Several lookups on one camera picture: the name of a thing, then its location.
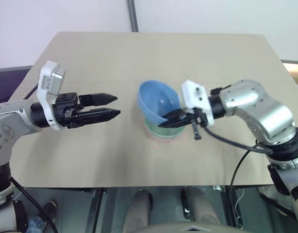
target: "white wall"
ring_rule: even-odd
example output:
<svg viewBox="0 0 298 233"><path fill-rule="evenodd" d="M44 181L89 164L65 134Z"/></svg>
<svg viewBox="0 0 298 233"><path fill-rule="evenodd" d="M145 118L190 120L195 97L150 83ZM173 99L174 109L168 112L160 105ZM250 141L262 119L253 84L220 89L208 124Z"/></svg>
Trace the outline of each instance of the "white wall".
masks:
<svg viewBox="0 0 298 233"><path fill-rule="evenodd" d="M130 32L126 0L0 0L0 68L33 65L59 31Z"/></svg>
<svg viewBox="0 0 298 233"><path fill-rule="evenodd" d="M298 0L135 0L139 32L259 33L298 61Z"/></svg>

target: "green bowl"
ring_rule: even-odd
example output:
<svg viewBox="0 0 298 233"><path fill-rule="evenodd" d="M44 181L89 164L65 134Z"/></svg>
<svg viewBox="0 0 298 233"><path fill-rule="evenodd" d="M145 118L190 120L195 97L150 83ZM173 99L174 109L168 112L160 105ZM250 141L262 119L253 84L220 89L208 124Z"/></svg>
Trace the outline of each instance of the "green bowl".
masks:
<svg viewBox="0 0 298 233"><path fill-rule="evenodd" d="M146 117L143 120L145 127L149 134L158 141L173 141L183 132L184 126L179 128L162 128L156 124L151 123Z"/></svg>

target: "shoe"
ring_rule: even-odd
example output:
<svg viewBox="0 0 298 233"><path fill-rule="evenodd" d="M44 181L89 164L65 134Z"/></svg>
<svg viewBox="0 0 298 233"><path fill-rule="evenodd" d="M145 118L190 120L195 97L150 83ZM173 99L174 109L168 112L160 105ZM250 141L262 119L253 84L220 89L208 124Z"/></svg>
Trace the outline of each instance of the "shoe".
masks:
<svg viewBox="0 0 298 233"><path fill-rule="evenodd" d="M52 222L55 222L56 214L57 214L57 204L56 204L56 202L54 202L53 200L47 202L43 207L43 211L52 220ZM39 214L38 216L44 222L44 227L43 227L43 230L44 230L47 226L47 221L41 214Z"/></svg>

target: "beige table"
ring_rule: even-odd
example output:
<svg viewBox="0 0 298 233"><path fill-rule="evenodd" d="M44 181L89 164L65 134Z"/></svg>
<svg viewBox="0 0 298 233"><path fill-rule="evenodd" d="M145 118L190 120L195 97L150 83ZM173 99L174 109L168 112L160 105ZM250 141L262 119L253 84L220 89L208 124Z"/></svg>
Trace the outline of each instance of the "beige table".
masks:
<svg viewBox="0 0 298 233"><path fill-rule="evenodd" d="M107 123L22 137L11 159L13 176L25 186L111 187L229 184L244 150L191 126L173 143L149 138L137 109L141 82L156 79L180 90L186 79L208 91L242 79L262 83L269 95L286 104L298 124L298 86L267 41L243 34L58 33L12 99L37 83L47 60L67 68L61 93L106 92L109 105L122 113ZM216 121L214 132L247 145L254 137L237 117ZM264 155L252 153L236 184L272 183Z"/></svg>

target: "blue bowl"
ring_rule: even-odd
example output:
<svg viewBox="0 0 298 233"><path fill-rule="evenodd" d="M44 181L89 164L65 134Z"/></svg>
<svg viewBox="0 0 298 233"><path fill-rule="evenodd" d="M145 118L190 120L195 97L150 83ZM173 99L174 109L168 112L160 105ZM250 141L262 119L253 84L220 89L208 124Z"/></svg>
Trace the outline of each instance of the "blue bowl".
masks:
<svg viewBox="0 0 298 233"><path fill-rule="evenodd" d="M146 118L157 125L167 121L162 116L180 108L177 93L168 85L154 80L143 82L140 85L137 103Z"/></svg>

